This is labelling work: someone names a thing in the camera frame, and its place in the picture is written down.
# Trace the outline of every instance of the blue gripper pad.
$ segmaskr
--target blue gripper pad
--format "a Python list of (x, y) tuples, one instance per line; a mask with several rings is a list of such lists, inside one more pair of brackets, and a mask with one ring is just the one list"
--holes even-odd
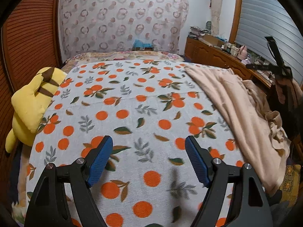
[(109, 137), (103, 147), (100, 149), (99, 154), (96, 156), (94, 162), (91, 164), (91, 168), (89, 171), (89, 177), (87, 179), (87, 183), (90, 187), (92, 187), (95, 183), (97, 183), (101, 177), (101, 174), (104, 170), (104, 167), (109, 160), (109, 156), (113, 150), (113, 139)]
[(199, 182), (203, 183), (204, 186), (207, 187), (210, 183), (207, 167), (189, 137), (185, 139), (185, 151), (190, 159)]

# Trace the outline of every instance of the metal screw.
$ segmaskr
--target metal screw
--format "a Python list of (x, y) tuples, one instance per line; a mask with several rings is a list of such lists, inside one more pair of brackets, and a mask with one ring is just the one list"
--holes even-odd
[(78, 159), (76, 160), (76, 163), (77, 163), (77, 164), (83, 164), (83, 163), (84, 163), (84, 159), (83, 159), (83, 158), (78, 158)]
[(214, 161), (214, 163), (217, 164), (217, 165), (221, 164), (221, 162), (222, 162), (219, 158), (214, 158), (213, 161)]
[(52, 169), (54, 167), (54, 164), (53, 163), (48, 163), (47, 165), (46, 165), (46, 169)]
[(245, 167), (246, 169), (250, 170), (250, 169), (251, 169), (251, 164), (246, 163), (246, 164), (244, 164), (244, 167)]

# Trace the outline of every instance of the white wall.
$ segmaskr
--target white wall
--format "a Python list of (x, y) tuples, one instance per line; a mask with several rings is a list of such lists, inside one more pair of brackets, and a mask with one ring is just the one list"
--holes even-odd
[(232, 22), (234, 19), (234, 7), (236, 0), (222, 0), (222, 8), (219, 23), (219, 35), (229, 40)]
[(211, 20), (210, 0), (188, 0), (189, 8), (187, 19), (181, 28), (179, 39), (179, 54), (184, 55), (186, 39), (190, 26), (199, 26), (205, 29), (206, 22)]

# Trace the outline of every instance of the floral quilt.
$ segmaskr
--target floral quilt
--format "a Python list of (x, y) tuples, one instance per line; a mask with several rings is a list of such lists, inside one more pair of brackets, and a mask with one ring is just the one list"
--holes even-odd
[(66, 65), (62, 68), (63, 71), (69, 73), (75, 66), (86, 64), (88, 62), (108, 61), (108, 60), (171, 60), (184, 61), (184, 59), (177, 55), (161, 51), (124, 51), (124, 52), (92, 52), (78, 54), (67, 60)]
[[(135, 59), (74, 67), (39, 126), (26, 202), (47, 163), (70, 164), (110, 135), (112, 154), (91, 188), (107, 225), (190, 226), (207, 189), (195, 175), (185, 138), (194, 135), (230, 165), (242, 166), (243, 157), (216, 107), (183, 71), (186, 64)], [(228, 185), (217, 227), (225, 223), (231, 193)], [(81, 226), (68, 184), (66, 195), (73, 223)]]

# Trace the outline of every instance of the wooden wardrobe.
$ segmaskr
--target wooden wardrobe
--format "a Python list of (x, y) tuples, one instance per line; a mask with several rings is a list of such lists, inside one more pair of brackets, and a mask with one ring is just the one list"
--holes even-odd
[(57, 14), (58, 0), (21, 0), (1, 28), (0, 201), (5, 205), (15, 152), (5, 154), (5, 139), (14, 113), (11, 97), (41, 68), (61, 65)]

